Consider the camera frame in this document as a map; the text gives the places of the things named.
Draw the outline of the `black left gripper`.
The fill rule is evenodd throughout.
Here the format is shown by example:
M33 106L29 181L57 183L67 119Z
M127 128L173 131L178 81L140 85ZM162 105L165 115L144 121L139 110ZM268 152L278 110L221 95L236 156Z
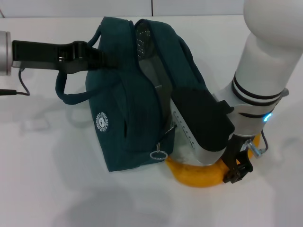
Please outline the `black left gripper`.
M117 69L122 67L128 56L126 48L100 50L90 47L82 41L70 44L48 44L37 42L12 42L14 68L57 70L64 73L80 71Z

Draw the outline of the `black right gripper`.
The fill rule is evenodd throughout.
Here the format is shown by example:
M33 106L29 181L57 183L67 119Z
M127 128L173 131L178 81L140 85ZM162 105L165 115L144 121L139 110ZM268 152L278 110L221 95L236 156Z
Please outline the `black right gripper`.
M236 183L243 179L244 175L253 171L253 166L250 162L248 151L241 151L241 148L246 141L246 138L237 135L232 135L231 139L228 141L228 145L223 154L223 162L227 166L239 164L239 172L232 173L228 172L224 178L224 183Z

